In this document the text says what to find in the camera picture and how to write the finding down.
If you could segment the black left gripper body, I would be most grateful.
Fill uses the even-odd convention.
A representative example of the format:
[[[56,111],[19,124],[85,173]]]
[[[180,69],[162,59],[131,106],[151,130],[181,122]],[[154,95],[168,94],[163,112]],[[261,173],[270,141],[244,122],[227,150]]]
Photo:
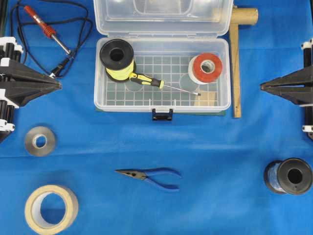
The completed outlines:
[[[23,48],[15,37],[0,38],[0,67],[9,66],[10,60],[20,62]],[[5,97],[6,88],[0,89],[0,142],[3,142],[14,130],[14,112],[19,108]]]

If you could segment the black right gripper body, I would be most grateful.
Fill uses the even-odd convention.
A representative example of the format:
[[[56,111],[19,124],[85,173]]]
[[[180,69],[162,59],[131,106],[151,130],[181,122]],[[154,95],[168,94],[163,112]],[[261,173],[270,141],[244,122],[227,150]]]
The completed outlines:
[[[313,139],[313,39],[304,42],[301,45],[304,57],[304,69],[306,72],[306,81],[304,83],[305,87],[310,87],[311,93],[309,94],[309,103],[305,106],[305,124],[302,129],[306,135],[312,140]]]

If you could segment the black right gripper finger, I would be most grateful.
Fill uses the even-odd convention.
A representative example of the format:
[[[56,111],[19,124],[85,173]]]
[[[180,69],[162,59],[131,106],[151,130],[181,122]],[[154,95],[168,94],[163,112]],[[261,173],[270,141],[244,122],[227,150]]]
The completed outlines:
[[[311,85],[312,83],[313,83],[313,67],[308,66],[301,70],[292,72],[288,75],[275,78],[268,82],[264,82],[260,86],[280,87],[280,86]]]
[[[313,88],[312,87],[271,87],[261,86],[261,90],[272,95],[282,97],[295,105],[312,106]]]

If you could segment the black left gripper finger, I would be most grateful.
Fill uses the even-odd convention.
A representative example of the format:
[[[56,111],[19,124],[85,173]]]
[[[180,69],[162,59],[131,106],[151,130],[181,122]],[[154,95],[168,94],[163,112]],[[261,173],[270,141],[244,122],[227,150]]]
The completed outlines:
[[[0,73],[4,76],[14,78],[18,81],[37,82],[60,85],[61,83],[54,78],[41,74],[28,66],[10,59],[2,58],[0,60]]]
[[[0,88],[5,89],[4,97],[19,107],[53,91],[60,90],[61,84],[37,82],[1,82]]]

